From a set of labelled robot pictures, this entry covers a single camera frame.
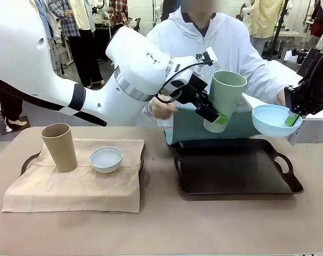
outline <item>shoe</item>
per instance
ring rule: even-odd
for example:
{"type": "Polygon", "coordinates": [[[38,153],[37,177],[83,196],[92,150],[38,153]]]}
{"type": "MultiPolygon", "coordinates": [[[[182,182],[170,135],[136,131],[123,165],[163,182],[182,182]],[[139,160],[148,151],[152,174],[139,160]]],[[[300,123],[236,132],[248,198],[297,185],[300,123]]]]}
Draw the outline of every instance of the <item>shoe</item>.
{"type": "Polygon", "coordinates": [[[25,126],[28,124],[27,121],[20,121],[20,120],[16,120],[16,121],[12,121],[12,120],[7,120],[8,124],[10,125],[17,125],[17,126],[25,126]]]}
{"type": "Polygon", "coordinates": [[[104,80],[92,83],[92,87],[101,87],[104,85],[104,80]]]}

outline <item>silver ring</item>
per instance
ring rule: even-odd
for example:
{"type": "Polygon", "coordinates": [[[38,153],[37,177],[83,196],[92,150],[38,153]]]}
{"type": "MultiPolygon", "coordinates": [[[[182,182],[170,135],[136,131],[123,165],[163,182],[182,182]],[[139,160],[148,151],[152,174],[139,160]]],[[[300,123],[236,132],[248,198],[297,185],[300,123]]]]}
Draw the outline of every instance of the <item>silver ring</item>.
{"type": "Polygon", "coordinates": [[[122,75],[119,66],[114,70],[114,78],[117,81],[118,85],[120,86],[123,91],[131,96],[133,99],[139,101],[150,101],[153,99],[154,95],[145,94],[138,89],[136,89],[133,85],[131,85],[122,75]]]}
{"type": "Polygon", "coordinates": [[[170,74],[172,66],[173,66],[173,58],[170,58],[170,61],[169,61],[167,68],[165,70],[166,77],[170,74]]]}

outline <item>green cup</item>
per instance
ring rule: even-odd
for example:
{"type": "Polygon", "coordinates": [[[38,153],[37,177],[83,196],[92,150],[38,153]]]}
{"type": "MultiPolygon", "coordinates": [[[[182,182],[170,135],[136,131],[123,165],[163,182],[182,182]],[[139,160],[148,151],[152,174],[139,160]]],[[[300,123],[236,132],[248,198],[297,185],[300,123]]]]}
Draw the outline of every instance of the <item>green cup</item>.
{"type": "Polygon", "coordinates": [[[204,120],[205,129],[214,133],[221,133],[225,130],[247,83],[245,77],[234,72],[217,71],[214,74],[209,100],[224,118],[217,119],[213,123],[204,120]]]}

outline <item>beige cloth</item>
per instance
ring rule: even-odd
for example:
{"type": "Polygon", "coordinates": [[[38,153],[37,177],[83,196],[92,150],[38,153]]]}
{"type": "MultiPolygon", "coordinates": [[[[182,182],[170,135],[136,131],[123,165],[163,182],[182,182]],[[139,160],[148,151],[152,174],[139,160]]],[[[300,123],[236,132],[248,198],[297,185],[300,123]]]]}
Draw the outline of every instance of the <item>beige cloth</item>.
{"type": "Polygon", "coordinates": [[[138,213],[139,168],[143,140],[74,140],[78,167],[61,173],[44,145],[33,165],[4,196],[3,212],[115,211],[138,213]],[[113,173],[98,173],[89,163],[100,147],[123,152],[113,173]]]}
{"type": "Polygon", "coordinates": [[[81,30],[91,30],[85,0],[69,0],[77,27],[81,30]]]}
{"type": "Polygon", "coordinates": [[[248,20],[249,34],[256,38],[273,36],[283,0],[255,0],[248,20]]]}

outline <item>cup rim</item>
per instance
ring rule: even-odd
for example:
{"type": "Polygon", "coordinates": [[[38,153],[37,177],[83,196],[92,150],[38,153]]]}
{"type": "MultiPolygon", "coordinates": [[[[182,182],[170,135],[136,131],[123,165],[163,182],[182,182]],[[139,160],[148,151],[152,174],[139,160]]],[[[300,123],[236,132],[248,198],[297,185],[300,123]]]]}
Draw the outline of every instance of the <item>cup rim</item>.
{"type": "Polygon", "coordinates": [[[94,152],[92,152],[91,155],[89,156],[89,162],[91,163],[91,165],[93,167],[96,167],[96,168],[105,168],[105,169],[108,169],[108,168],[111,168],[111,167],[117,165],[118,163],[120,163],[122,161],[122,159],[123,159],[123,152],[119,148],[117,148],[117,147],[101,147],[101,148],[98,148],[97,150],[95,150],[94,152]],[[97,153],[99,153],[99,152],[101,152],[103,150],[107,150],[107,149],[111,149],[111,150],[114,150],[114,151],[118,152],[120,154],[120,160],[117,163],[113,164],[113,165],[109,165],[109,166],[96,166],[92,162],[93,156],[95,156],[97,153]]]}
{"type": "Polygon", "coordinates": [[[302,117],[299,117],[299,119],[295,122],[295,124],[293,126],[290,126],[290,127],[278,127],[276,125],[268,124],[265,121],[258,118],[258,116],[256,114],[256,111],[261,110],[261,109],[276,109],[276,110],[288,111],[289,108],[286,108],[284,106],[279,106],[279,105],[271,105],[271,104],[260,105],[260,106],[257,106],[255,108],[253,108],[253,110],[252,110],[253,117],[255,117],[259,122],[261,122],[263,124],[266,124],[266,125],[268,125],[270,127],[281,128],[282,130],[290,130],[290,129],[293,129],[295,127],[298,128],[298,127],[300,127],[302,125],[302,117]]]}
{"type": "Polygon", "coordinates": [[[216,81],[216,82],[218,82],[218,83],[221,83],[221,84],[223,84],[223,85],[225,85],[225,86],[228,86],[228,87],[234,87],[234,88],[244,87],[244,86],[246,86],[246,85],[248,84],[248,80],[247,80],[243,75],[240,75],[239,73],[232,72],[232,71],[228,71],[228,70],[219,70],[219,71],[216,71],[216,72],[214,73],[214,75],[213,75],[213,79],[215,79],[215,81],[216,81]],[[238,75],[239,77],[242,77],[242,78],[245,80],[245,83],[244,83],[243,85],[230,85],[230,84],[223,83],[223,82],[218,81],[218,80],[216,79],[215,75],[216,75],[217,73],[233,73],[233,74],[235,74],[235,75],[238,75]]]}
{"type": "Polygon", "coordinates": [[[55,139],[55,138],[59,138],[59,137],[62,137],[62,136],[64,136],[64,135],[66,135],[69,131],[70,131],[70,125],[69,125],[69,124],[65,124],[65,123],[51,124],[51,125],[48,125],[46,128],[44,128],[44,129],[41,131],[41,136],[42,136],[43,138],[45,138],[45,139],[55,139]],[[44,136],[44,135],[43,135],[44,130],[46,130],[46,129],[50,128],[51,126],[55,126],[55,125],[66,125],[66,126],[68,126],[68,130],[67,130],[65,133],[63,133],[63,134],[58,135],[58,136],[54,136],[54,137],[47,137],[47,136],[44,136]]]}

